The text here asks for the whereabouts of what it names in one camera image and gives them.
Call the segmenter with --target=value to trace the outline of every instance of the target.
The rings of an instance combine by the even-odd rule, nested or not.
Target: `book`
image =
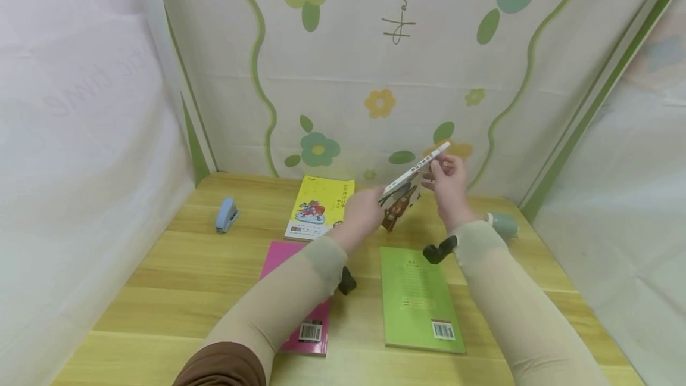
[[[429,163],[449,146],[449,142],[443,143],[384,188],[379,205],[383,209],[382,226],[389,232],[393,231],[393,227],[405,211],[421,197],[421,181],[424,173],[429,171]]]
[[[305,176],[284,234],[290,240],[312,241],[343,223],[345,204],[355,181]]]
[[[380,249],[386,345],[465,353],[441,267],[421,251]]]
[[[260,279],[271,273],[283,262],[303,249],[304,243],[272,241],[262,267]],[[329,340],[329,302],[326,300],[311,311],[300,326],[293,331],[279,351],[286,353],[326,355]]]

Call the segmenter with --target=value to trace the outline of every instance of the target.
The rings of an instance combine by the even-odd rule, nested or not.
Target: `blue stapler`
[[[238,217],[238,209],[236,204],[233,202],[233,197],[229,197],[222,202],[222,206],[219,209],[219,214],[217,215],[217,223],[215,228],[217,232],[227,232],[231,225],[235,222]]]

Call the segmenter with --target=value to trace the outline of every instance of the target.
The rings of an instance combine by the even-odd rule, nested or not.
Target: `pink book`
[[[260,279],[279,267],[290,256],[303,249],[304,243],[272,241],[267,252],[267,259],[262,267]],[[312,313],[293,331],[279,351],[288,353],[326,355],[326,341],[329,339],[329,301],[316,306]]]

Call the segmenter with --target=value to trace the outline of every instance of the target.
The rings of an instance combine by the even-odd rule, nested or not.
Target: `yellow flower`
[[[437,144],[424,151],[424,156],[429,155],[433,150],[435,150],[436,148],[438,148],[446,142],[450,142],[450,146],[447,148],[447,150],[443,152],[447,153],[448,155],[455,155],[456,157],[461,157],[462,160],[466,160],[467,157],[470,156],[474,151],[474,149],[469,143],[457,144],[452,139],[444,139],[443,141],[439,141]]]
[[[388,88],[381,91],[374,90],[369,93],[364,105],[369,109],[369,118],[388,118],[390,111],[395,106],[395,98]]]
[[[476,106],[486,98],[486,91],[483,88],[472,88],[469,93],[464,96],[467,106]]]

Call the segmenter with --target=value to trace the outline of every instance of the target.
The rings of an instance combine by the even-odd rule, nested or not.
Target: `gray cup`
[[[495,229],[495,232],[500,234],[505,241],[510,240],[510,238],[517,237],[517,234],[519,233],[519,224],[512,215],[504,213],[491,213],[489,211],[484,220],[490,223],[493,229]]]

